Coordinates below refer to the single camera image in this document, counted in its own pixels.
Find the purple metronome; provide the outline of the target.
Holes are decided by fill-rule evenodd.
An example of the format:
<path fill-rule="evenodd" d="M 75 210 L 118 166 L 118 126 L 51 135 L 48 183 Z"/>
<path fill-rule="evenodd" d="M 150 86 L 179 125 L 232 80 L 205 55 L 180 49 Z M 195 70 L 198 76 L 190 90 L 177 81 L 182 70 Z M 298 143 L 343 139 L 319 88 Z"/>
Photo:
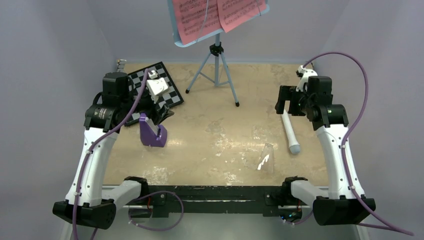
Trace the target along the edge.
<path fill-rule="evenodd" d="M 145 113 L 139 117 L 140 141 L 144 146 L 164 148 L 168 139 L 168 131 L 162 125 L 155 125 Z"/>

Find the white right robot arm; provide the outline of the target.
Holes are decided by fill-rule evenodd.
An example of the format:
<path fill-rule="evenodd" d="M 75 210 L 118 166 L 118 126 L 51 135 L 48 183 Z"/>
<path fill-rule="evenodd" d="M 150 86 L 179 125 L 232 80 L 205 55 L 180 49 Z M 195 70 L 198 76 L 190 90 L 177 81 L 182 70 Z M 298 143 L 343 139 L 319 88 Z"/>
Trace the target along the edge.
<path fill-rule="evenodd" d="M 323 150 L 328 175 L 328 190 L 312 185 L 305 177 L 287 177 L 280 196 L 288 204 L 300 200 L 312 209 L 320 226 L 358 225 L 376 209 L 358 180 L 347 133 L 349 121 L 346 109 L 333 103 L 332 79 L 310 76 L 300 89 L 282 85 L 275 105 L 283 113 L 289 102 L 288 114 L 306 116 Z"/>

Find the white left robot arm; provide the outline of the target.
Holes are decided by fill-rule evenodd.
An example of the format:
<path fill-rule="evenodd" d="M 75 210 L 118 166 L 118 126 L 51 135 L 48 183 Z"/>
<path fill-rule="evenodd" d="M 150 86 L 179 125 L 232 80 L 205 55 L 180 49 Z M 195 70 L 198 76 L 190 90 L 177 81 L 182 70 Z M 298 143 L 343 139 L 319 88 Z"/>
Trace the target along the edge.
<path fill-rule="evenodd" d="M 110 193 L 102 190 L 112 148 L 122 126 L 140 113 L 140 141 L 147 147 L 164 147 L 168 132 L 163 121 L 173 115 L 159 98 L 169 91 L 156 70 L 144 71 L 140 86 L 124 72 L 109 72 L 102 79 L 102 91 L 85 112 L 84 139 L 78 168 L 63 201 L 52 212 L 73 226 L 108 229 L 116 212 L 127 203 L 138 205 L 149 199 L 147 180 L 129 176 Z"/>

